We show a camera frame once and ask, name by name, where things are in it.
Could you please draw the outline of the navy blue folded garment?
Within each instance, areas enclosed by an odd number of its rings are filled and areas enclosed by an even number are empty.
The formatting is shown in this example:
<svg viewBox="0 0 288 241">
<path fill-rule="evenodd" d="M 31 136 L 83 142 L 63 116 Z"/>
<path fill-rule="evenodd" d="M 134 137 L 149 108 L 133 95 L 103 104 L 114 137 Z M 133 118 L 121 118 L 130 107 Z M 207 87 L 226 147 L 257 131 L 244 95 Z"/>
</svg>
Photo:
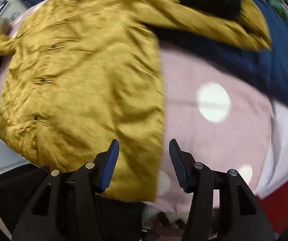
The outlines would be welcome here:
<svg viewBox="0 0 288 241">
<path fill-rule="evenodd" d="M 270 4 L 252 0 L 263 13 L 273 49 L 245 51 L 188 32 L 155 28 L 159 39 L 213 61 L 267 96 L 288 106 L 288 26 Z"/>
</svg>

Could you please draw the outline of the pink polka dot bedsheet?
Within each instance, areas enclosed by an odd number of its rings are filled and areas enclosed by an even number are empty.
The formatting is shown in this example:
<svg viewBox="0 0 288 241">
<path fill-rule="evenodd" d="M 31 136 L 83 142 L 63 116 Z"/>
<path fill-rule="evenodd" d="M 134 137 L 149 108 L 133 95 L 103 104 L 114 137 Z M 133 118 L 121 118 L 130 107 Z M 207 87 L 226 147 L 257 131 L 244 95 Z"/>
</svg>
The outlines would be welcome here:
<svg viewBox="0 0 288 241">
<path fill-rule="evenodd" d="M 171 139 L 213 170 L 239 171 L 251 190 L 256 190 L 273 152 L 273 108 L 268 97 L 226 68 L 158 41 L 164 82 L 164 144 L 156 198 L 145 202 L 172 212 L 189 209 L 191 197 L 180 189 L 169 156 Z"/>
</svg>

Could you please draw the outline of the gold satin jacket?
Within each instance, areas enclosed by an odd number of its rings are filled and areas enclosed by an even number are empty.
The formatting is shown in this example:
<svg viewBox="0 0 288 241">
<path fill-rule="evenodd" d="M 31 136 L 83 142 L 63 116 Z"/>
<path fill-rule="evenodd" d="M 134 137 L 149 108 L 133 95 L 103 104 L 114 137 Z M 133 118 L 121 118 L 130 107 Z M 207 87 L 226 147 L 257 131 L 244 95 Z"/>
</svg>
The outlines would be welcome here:
<svg viewBox="0 0 288 241">
<path fill-rule="evenodd" d="M 164 144 L 164 82 L 152 27 L 252 51 L 271 49 L 252 0 L 224 20 L 178 0 L 49 0 L 17 36 L 0 31 L 11 60 L 0 98 L 0 139 L 33 164 L 79 169 L 120 144 L 105 195 L 154 201 Z"/>
</svg>

